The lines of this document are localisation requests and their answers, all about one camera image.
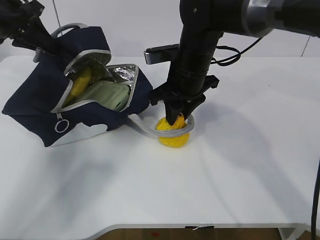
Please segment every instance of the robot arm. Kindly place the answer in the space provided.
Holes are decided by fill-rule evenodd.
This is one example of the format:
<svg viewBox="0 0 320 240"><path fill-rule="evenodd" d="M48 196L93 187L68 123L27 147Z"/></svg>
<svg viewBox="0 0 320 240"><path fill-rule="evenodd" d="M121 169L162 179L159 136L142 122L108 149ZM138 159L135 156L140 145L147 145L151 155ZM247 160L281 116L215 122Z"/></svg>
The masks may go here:
<svg viewBox="0 0 320 240"><path fill-rule="evenodd" d="M261 38L273 29L320 37L319 0L181 0L183 30L179 45L149 48L148 64L171 61L167 82L155 89L151 104L163 100L173 125L187 118L219 80L207 76L224 32Z"/></svg>
<svg viewBox="0 0 320 240"><path fill-rule="evenodd" d="M55 54L57 46L47 32L39 16L44 6L38 1L1 0L0 3L0 44L5 39L13 39L15 47Z"/></svg>

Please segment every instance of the wooden floor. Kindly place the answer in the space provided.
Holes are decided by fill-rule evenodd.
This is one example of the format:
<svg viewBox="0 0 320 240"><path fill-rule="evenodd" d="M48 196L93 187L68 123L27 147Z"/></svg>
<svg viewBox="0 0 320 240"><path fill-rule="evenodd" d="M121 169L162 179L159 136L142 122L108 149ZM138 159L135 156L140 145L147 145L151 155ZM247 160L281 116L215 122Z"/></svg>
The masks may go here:
<svg viewBox="0 0 320 240"><path fill-rule="evenodd" d="M277 229L119 229L98 240L281 240ZM306 232L299 240L311 240Z"/></svg>

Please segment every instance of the white wall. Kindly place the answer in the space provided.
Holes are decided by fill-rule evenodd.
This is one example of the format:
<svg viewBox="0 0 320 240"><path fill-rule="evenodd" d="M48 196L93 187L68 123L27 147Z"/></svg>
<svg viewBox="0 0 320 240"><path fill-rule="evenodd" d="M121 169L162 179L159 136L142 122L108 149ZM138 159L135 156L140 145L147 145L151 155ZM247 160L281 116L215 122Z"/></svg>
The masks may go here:
<svg viewBox="0 0 320 240"><path fill-rule="evenodd" d="M179 43L180 0L55 0L62 25L102 26L113 56L142 56L146 48ZM243 50L254 38L226 34L220 45ZM274 31L248 56L301 56L308 36ZM216 56L228 56L217 51Z"/></svg>
<svg viewBox="0 0 320 240"><path fill-rule="evenodd" d="M41 20L44 26L49 32L53 32L58 28L58 20L54 10L52 0L40 0L41 4L45 6L45 10L41 16ZM4 58L12 55L34 55L34 51L24 48L13 47L12 41L7 39L2 45L0 45L0 61Z"/></svg>
<svg viewBox="0 0 320 240"><path fill-rule="evenodd" d="M320 38L311 37L308 46L305 49L305 57L319 57L320 56Z"/></svg>

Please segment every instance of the black cable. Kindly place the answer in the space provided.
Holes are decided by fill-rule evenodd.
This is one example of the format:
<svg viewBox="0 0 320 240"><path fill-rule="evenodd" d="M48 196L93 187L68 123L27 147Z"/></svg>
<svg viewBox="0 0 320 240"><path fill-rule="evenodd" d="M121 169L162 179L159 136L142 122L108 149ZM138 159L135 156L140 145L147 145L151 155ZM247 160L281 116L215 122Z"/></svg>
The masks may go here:
<svg viewBox="0 0 320 240"><path fill-rule="evenodd" d="M229 46L217 46L217 49L222 49L222 50L230 50L230 51L234 51L237 52L238 54L233 55L231 57L228 57L226 59L222 59L217 61L214 57L212 58L212 62L211 64L218 64L221 67L227 67L230 66L231 64L236 63L237 61L240 60L242 54L245 54L246 52L248 52L250 49L252 49L255 45L257 45L261 40L263 39L263 37L259 38L258 40L256 40L253 44L251 44L249 47L247 47L245 50L239 52L239 50L233 48L233 47L229 47Z"/></svg>
<svg viewBox="0 0 320 240"><path fill-rule="evenodd" d="M314 187L314 195L313 195L313 206L312 206L312 216L311 216L312 240L317 240L317 215L318 215L319 194L320 194L320 164L318 167L318 172L317 172L315 187Z"/></svg>

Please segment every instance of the green container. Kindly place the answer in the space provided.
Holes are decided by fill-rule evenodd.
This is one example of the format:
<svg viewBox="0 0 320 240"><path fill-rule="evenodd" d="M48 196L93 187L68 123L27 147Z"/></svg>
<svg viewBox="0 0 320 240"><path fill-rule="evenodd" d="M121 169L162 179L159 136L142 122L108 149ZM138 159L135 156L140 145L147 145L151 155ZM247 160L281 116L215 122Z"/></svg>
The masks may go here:
<svg viewBox="0 0 320 240"><path fill-rule="evenodd" d="M107 109L120 112L123 110L130 97L129 86L110 81L98 81L75 99L74 104L94 100Z"/></svg>

